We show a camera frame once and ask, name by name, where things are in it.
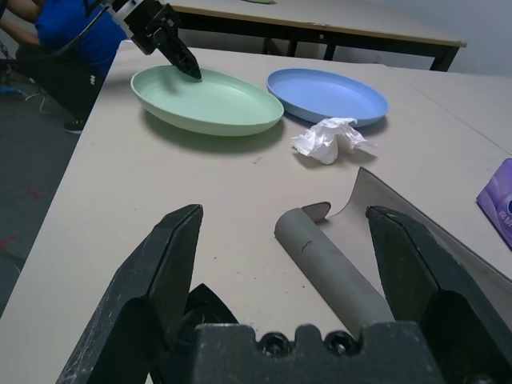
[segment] white paper tissue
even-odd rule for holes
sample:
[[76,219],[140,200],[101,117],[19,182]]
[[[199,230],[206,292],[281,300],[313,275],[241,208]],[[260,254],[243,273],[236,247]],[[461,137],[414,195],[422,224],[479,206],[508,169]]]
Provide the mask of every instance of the white paper tissue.
[[355,152],[361,144],[375,147],[375,144],[368,142],[349,126],[351,122],[358,121],[354,118],[325,118],[312,126],[306,134],[291,138],[292,146],[300,154],[316,158],[324,164],[332,164],[338,158],[338,144],[349,154]]

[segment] black cable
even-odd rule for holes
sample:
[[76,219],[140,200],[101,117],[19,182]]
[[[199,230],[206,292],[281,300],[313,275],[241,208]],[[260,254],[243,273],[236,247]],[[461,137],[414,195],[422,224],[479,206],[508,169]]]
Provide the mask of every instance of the black cable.
[[82,32],[80,32],[80,34],[78,34],[77,37],[75,37],[73,40],[71,40],[66,45],[64,45],[64,47],[62,47],[61,49],[56,50],[55,52],[52,52],[51,54],[45,54],[43,56],[39,56],[38,58],[24,58],[24,59],[0,58],[0,62],[8,62],[9,64],[15,65],[15,64],[24,63],[24,62],[40,62],[41,60],[47,60],[49,58],[55,58],[57,56],[60,56],[61,54],[64,54],[65,52],[67,52],[68,50],[70,50],[71,48],[76,46],[76,44],[83,37],[83,35],[86,34],[87,32],[89,32],[90,28],[92,28],[92,26],[94,24],[96,24],[96,22],[100,19],[101,16],[103,16],[103,14],[105,12],[108,11],[108,9],[109,9],[108,6],[104,6],[103,9],[99,11],[99,13],[90,21],[89,25],[86,26],[86,28],[84,28],[84,30]]
[[89,0],[83,0],[83,4],[86,7],[86,16],[89,18],[94,12],[94,10],[102,4],[102,0],[96,0],[91,5],[89,5]]

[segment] cardboard tube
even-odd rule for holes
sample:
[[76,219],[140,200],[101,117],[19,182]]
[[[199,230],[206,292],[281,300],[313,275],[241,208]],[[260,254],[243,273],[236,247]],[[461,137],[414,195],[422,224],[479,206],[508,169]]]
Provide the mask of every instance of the cardboard tube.
[[394,321],[386,300],[300,208],[284,213],[274,234],[353,336]]

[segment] shoe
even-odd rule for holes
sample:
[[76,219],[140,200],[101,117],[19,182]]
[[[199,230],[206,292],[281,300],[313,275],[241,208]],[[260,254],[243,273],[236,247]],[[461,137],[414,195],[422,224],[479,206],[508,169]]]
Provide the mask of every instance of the shoe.
[[83,120],[75,120],[74,122],[65,122],[64,130],[70,134],[80,134],[86,124]]

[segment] purple package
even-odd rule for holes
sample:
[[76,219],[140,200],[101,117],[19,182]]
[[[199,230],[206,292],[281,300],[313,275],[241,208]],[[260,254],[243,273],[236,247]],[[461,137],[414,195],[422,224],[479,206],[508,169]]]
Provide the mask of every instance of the purple package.
[[512,249],[512,158],[500,165],[477,203]]

